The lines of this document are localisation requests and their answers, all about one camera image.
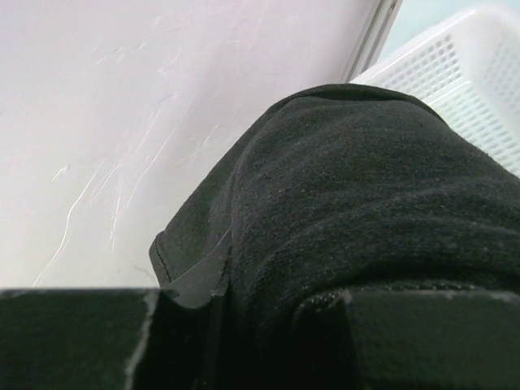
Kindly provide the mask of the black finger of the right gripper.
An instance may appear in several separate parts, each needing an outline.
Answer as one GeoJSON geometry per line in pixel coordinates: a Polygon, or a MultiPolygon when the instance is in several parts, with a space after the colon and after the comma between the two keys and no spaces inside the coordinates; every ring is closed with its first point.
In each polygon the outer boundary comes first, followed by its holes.
{"type": "Polygon", "coordinates": [[[516,389],[519,297],[491,290],[353,291],[301,304],[298,382],[317,389],[516,389]]]}

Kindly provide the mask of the black trousers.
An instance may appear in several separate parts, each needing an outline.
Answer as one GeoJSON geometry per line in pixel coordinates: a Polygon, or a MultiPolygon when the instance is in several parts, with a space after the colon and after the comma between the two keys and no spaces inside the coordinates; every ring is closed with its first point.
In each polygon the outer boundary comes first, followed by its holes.
{"type": "Polygon", "coordinates": [[[295,378],[301,304],[353,291],[519,297],[519,180],[418,99],[331,84],[272,106],[149,249],[163,290],[223,293],[212,389],[295,378]]]}

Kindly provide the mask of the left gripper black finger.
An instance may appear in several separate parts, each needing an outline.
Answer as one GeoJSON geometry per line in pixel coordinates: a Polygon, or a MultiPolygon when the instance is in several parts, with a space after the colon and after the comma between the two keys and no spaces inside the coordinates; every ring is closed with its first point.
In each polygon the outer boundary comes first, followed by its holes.
{"type": "Polygon", "coordinates": [[[158,289],[1,293],[4,389],[212,389],[225,296],[158,289]]]}

